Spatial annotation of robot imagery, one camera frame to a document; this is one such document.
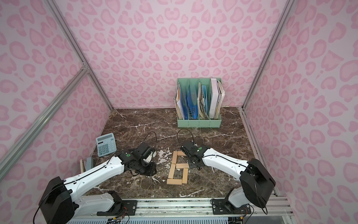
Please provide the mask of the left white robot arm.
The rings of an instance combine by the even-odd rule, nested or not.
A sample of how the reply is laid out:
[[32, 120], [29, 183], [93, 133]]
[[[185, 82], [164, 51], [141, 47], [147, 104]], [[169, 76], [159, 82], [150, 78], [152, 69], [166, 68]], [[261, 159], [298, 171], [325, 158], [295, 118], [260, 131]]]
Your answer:
[[116, 151], [109, 160], [73, 177], [55, 177], [49, 181], [38, 205], [48, 224], [66, 224], [72, 218], [95, 213], [114, 218], [128, 216], [135, 205], [126, 205], [117, 192], [110, 190], [97, 196], [86, 196], [90, 189], [106, 180], [134, 171], [137, 175], [157, 173], [153, 162], [155, 149], [147, 143], [137, 148]]

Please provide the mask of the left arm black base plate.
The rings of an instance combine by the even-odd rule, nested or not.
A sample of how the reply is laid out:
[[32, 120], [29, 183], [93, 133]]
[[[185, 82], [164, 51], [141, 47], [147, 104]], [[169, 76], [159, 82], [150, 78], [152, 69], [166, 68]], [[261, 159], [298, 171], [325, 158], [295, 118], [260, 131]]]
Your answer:
[[136, 213], [137, 204], [137, 200], [122, 200], [121, 202], [115, 202], [109, 210], [97, 212], [97, 216], [118, 217], [125, 214], [134, 216]]

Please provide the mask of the wooden block slanted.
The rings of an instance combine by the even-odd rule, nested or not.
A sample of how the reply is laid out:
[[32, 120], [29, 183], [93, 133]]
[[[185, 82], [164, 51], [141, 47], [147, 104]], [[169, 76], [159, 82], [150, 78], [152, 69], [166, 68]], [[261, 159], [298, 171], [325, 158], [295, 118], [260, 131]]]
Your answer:
[[182, 179], [171, 179], [171, 178], [168, 178], [168, 179], [167, 179], [167, 184], [168, 184], [168, 185], [182, 185], [183, 182], [182, 182]]

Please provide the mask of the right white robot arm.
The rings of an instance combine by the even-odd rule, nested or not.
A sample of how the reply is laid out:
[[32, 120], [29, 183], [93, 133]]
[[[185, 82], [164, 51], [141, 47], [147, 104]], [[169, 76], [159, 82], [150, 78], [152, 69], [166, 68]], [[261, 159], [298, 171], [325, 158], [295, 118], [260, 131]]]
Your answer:
[[187, 156], [190, 168], [216, 168], [240, 182], [241, 187], [232, 189], [220, 205], [227, 212], [233, 214], [250, 203], [262, 209], [266, 208], [276, 181], [258, 159], [239, 160], [211, 147], [197, 146], [190, 141], [182, 144], [181, 151]]

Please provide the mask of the wooden block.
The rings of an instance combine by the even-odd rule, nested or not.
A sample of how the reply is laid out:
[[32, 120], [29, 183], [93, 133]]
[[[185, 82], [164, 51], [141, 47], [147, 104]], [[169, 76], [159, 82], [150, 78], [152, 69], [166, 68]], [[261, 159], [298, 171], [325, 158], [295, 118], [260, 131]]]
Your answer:
[[178, 152], [174, 151], [173, 154], [172, 154], [172, 164], [177, 163], [177, 157], [178, 157]]
[[168, 178], [169, 178], [169, 179], [173, 179], [175, 169], [176, 169], [176, 164], [175, 164], [175, 163], [172, 163], [172, 164], [171, 164], [171, 167], [170, 167], [169, 175], [168, 175]]
[[189, 173], [189, 168], [184, 168], [183, 169], [183, 176], [182, 176], [182, 184], [187, 184], [187, 182], [188, 182], [188, 173]]
[[188, 163], [177, 163], [176, 164], [176, 169], [188, 169], [188, 168], [189, 168]]
[[177, 156], [186, 156], [186, 154], [182, 151], [177, 151]]

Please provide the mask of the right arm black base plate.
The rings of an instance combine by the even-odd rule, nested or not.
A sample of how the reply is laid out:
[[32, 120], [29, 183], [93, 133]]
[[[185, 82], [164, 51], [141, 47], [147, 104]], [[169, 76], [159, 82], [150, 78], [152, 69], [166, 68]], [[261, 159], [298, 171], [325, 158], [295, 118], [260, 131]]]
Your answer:
[[228, 199], [215, 199], [210, 200], [214, 215], [240, 215], [246, 216], [252, 213], [249, 204], [245, 204], [241, 207], [235, 207]]

